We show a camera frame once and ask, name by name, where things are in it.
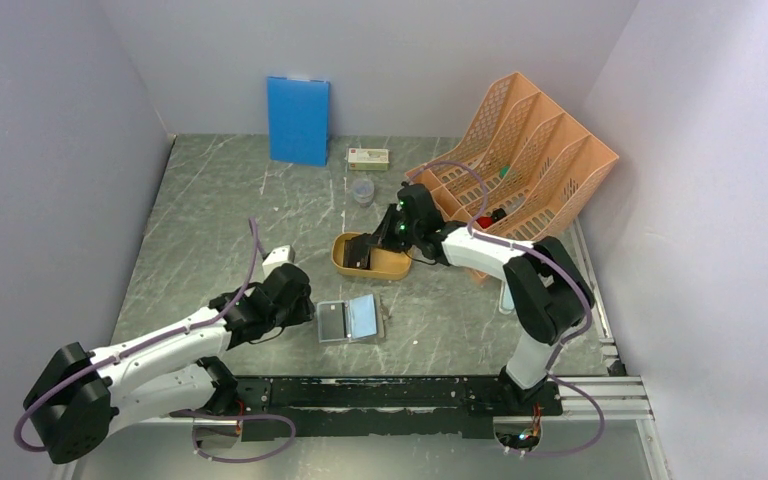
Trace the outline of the yellow oval tray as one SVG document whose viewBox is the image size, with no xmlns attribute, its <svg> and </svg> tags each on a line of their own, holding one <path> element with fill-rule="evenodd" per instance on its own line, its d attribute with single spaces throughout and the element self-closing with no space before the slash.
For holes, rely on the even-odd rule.
<svg viewBox="0 0 768 480">
<path fill-rule="evenodd" d="M 398 281 L 408 275 L 413 263 L 413 260 L 408 255 L 378 248 L 372 248 L 370 251 L 368 269 L 345 267 L 343 265 L 344 246 L 347 241 L 357 236 L 359 236 L 357 232 L 345 232 L 338 235 L 333 242 L 331 261 L 339 274 L 347 277 L 387 281 Z"/>
</svg>

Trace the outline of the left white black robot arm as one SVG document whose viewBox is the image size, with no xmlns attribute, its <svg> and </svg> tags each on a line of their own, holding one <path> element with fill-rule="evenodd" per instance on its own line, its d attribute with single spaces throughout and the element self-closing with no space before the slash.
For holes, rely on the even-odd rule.
<svg viewBox="0 0 768 480">
<path fill-rule="evenodd" d="M 314 317 L 310 280 L 294 256 L 289 245 L 273 249 L 262 281 L 149 334 L 94 350 L 77 342 L 58 349 L 23 401 L 16 443 L 67 464 L 143 420 L 183 410 L 232 414 L 238 382 L 222 355 Z"/>
</svg>

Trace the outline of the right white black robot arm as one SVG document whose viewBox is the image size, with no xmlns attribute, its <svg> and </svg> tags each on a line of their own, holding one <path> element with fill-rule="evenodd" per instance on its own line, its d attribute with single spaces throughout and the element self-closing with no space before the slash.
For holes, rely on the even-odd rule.
<svg viewBox="0 0 768 480">
<path fill-rule="evenodd" d="M 522 414 L 538 399 L 561 349 L 593 322 L 595 300 L 562 243 L 483 233 L 472 224 L 444 220 L 430 191 L 404 183 L 370 245 L 395 253 L 417 249 L 429 261 L 463 267 L 501 280 L 522 328 L 515 351 L 501 370 L 502 406 Z"/>
</svg>

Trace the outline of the grey card holder wallet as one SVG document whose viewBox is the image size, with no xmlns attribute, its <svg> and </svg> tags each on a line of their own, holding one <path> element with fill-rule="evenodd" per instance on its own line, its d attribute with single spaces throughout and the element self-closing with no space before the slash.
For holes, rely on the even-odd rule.
<svg viewBox="0 0 768 480">
<path fill-rule="evenodd" d="M 386 337 L 387 314 L 374 294 L 319 302 L 315 315 L 318 340 L 322 344 L 370 343 Z"/>
</svg>

